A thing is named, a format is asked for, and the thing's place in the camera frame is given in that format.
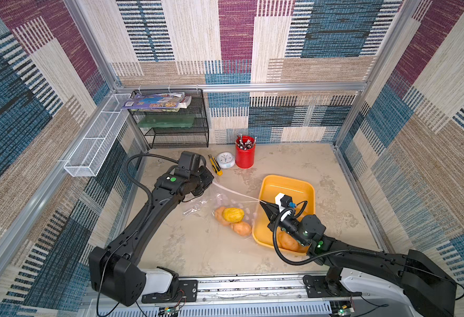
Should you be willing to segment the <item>brown potato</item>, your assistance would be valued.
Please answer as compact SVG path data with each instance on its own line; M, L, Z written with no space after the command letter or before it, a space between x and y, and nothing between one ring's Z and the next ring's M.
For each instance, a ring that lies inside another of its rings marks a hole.
M277 245L284 250L299 252L300 244L286 232L279 232L277 235Z
M252 232L252 227L248 223L243 221L232 223L231 228L235 233L243 237L250 236Z

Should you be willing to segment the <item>clear zipper bag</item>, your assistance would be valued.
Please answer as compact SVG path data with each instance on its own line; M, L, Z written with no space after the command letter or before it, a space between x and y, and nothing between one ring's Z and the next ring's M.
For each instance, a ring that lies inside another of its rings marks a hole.
M202 195L184 202L184 216L210 216L221 227L232 230L243 239L252 237L254 225L259 218L258 198L232 190L217 181Z

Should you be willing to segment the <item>yellow lemon-like potato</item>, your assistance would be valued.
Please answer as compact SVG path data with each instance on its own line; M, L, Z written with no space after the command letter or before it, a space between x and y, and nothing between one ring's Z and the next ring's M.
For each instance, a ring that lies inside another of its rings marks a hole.
M229 207L225 208L223 218L230 223L237 223L244 219L245 212L242 209Z

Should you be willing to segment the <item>orange potato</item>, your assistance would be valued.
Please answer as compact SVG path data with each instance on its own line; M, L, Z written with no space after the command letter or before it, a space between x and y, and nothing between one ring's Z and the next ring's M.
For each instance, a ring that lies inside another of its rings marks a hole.
M223 218L223 212L225 211L225 206L219 207L214 211L215 219L222 226L228 227L231 223L226 221Z

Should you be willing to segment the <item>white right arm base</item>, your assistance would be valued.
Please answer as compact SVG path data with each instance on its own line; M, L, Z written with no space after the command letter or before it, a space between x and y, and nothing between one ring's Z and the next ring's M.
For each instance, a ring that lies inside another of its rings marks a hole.
M340 283L351 293L360 292L362 295L373 295L403 305L406 311L403 316L419 316L418 313L414 313L410 300L403 294L403 289L394 283L348 268L342 269Z

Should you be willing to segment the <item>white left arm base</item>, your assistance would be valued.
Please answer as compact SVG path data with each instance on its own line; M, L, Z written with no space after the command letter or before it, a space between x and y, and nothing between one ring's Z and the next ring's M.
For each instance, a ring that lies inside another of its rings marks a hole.
M149 295L162 299L172 299L178 290L178 273L160 266L146 271L146 284L142 291L142 297Z

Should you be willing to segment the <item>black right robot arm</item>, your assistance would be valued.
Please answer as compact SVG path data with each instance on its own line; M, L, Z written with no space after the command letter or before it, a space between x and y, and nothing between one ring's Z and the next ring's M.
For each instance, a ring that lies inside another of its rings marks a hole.
M296 212L297 205L285 195L279 203L261 201L272 233L278 257L293 266L314 262L329 267L327 285L337 288L344 284L345 269L389 282L400 288L402 297L422 316L453 316L459 284L423 252L409 250L393 254L368 250L337 240L325 234L326 227L316 215ZM308 248L306 260L286 258L278 246L278 231L282 230Z

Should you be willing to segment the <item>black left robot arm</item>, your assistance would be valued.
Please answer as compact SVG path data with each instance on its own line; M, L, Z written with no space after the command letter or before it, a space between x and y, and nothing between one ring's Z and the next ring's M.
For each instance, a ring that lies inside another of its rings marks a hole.
M148 205L106 247L95 248L89 255L91 286L101 295L124 306L134 304L145 292L148 277L138 268L139 261L162 222L189 193L203 194L213 181L212 172L200 166L189 177L165 173L152 191L153 208Z

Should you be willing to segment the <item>yellow utility knife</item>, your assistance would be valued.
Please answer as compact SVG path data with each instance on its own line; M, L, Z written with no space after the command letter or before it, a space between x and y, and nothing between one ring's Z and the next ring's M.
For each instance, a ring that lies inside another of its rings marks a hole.
M215 171L215 173L218 175L218 176L222 176L223 175L223 171L221 170L218 162L216 161L216 159L212 156L212 155L208 155L209 157L209 161L210 163L212 164L213 166L213 170Z

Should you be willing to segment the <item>white round clock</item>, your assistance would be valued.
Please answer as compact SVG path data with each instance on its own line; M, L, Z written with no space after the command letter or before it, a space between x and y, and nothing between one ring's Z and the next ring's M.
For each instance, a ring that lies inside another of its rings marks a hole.
M220 153L217 155L216 159L221 169L230 169L236 164L235 156L230 152Z

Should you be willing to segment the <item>red ribbed pen cup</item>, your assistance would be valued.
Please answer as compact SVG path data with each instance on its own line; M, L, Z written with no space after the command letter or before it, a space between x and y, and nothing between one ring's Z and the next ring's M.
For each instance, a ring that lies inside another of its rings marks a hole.
M256 139L240 134L235 141L236 165L241 169L249 169L254 164Z

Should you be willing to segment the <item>green tray in rack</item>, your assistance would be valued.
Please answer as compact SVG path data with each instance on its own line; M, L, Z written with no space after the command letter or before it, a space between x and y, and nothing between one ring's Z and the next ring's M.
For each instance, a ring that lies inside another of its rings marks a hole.
M138 122L140 128L191 128L193 116L146 116Z

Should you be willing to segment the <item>colourful book on rack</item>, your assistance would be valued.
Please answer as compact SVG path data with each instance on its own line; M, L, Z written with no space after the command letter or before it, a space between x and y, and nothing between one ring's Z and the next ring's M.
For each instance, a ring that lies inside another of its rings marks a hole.
M191 102L192 96L184 92L136 94L124 103L122 109L140 112L178 112L187 109Z

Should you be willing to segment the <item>aluminium front rail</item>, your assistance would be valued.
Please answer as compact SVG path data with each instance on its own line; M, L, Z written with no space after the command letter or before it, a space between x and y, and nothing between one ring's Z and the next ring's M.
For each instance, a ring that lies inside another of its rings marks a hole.
M183 277L170 302L147 297L132 306L99 299L88 291L78 316L416 316L413 309L384 295L311 295L304 273Z

